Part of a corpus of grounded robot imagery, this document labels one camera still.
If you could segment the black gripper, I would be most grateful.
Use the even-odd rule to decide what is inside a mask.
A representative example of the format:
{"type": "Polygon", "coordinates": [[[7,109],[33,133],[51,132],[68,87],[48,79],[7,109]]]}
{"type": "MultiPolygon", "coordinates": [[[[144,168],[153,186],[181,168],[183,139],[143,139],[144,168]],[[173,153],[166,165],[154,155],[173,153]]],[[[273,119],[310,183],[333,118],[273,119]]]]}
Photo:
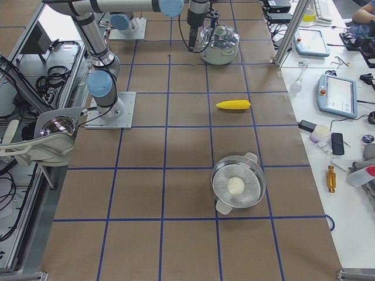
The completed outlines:
{"type": "Polygon", "coordinates": [[[190,26],[189,30],[189,44],[188,44],[188,52],[193,52],[197,40],[198,29],[203,26],[204,22],[204,14],[203,13],[195,13],[192,11],[187,12],[187,24],[190,26]]]}

